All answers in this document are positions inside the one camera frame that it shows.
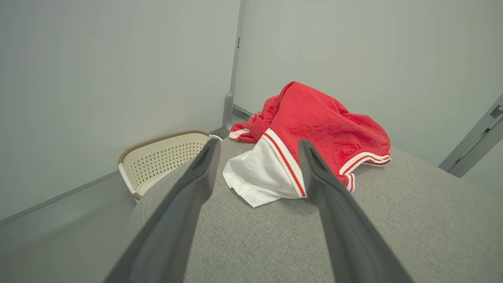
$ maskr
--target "floor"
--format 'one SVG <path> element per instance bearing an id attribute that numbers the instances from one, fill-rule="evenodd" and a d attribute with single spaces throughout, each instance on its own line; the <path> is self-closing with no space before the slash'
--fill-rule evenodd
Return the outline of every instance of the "floor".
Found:
<path id="1" fill-rule="evenodd" d="M 102 282 L 128 244 L 135 205 L 117 173 L 0 226 L 0 282 Z"/>

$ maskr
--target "white plastic basket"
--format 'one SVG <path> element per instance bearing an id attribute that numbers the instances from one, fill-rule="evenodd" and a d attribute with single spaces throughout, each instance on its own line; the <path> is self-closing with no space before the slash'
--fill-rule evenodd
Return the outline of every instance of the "white plastic basket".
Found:
<path id="1" fill-rule="evenodd" d="M 126 150 L 119 171 L 136 200 L 176 167 L 195 157 L 210 138 L 203 131 L 185 131 L 151 139 Z"/>

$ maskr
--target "gray cushion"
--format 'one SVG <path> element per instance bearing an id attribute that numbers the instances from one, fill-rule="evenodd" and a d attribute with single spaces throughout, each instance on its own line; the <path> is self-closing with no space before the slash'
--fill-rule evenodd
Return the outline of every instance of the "gray cushion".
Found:
<path id="1" fill-rule="evenodd" d="M 211 198 L 202 207 L 186 282 L 333 282 L 317 208 L 281 199 L 252 208 L 222 177 L 229 158 L 253 144 L 230 139 Z M 384 168 L 354 171 L 353 197 L 416 282 L 502 282 L 503 203 L 460 179 L 392 148 Z M 155 184 L 129 224 L 134 235 L 184 173 Z"/>

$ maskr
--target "gray wall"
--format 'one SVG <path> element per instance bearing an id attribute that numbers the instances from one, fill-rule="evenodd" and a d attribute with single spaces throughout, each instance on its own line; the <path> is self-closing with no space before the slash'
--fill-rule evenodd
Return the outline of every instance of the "gray wall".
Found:
<path id="1" fill-rule="evenodd" d="M 503 1 L 247 1 L 235 104 L 290 81 L 370 115 L 438 166 L 503 92 Z"/>
<path id="2" fill-rule="evenodd" d="M 503 200 L 503 141 L 500 141 L 462 179 Z"/>
<path id="3" fill-rule="evenodd" d="M 239 1 L 2 1 L 0 219 L 221 126 Z"/>

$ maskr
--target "clothing pile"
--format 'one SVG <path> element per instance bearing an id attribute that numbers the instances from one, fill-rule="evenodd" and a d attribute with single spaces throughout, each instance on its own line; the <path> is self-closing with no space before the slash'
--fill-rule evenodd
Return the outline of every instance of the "clothing pile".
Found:
<path id="1" fill-rule="evenodd" d="M 367 115 L 350 113 L 339 101 L 298 82 L 271 97 L 263 111 L 231 129 L 236 141 L 256 143 L 230 159 L 223 177 L 251 206 L 280 198 L 307 197 L 300 171 L 298 144 L 312 142 L 349 192 L 355 190 L 352 171 L 360 164 L 391 162 L 384 129 Z"/>

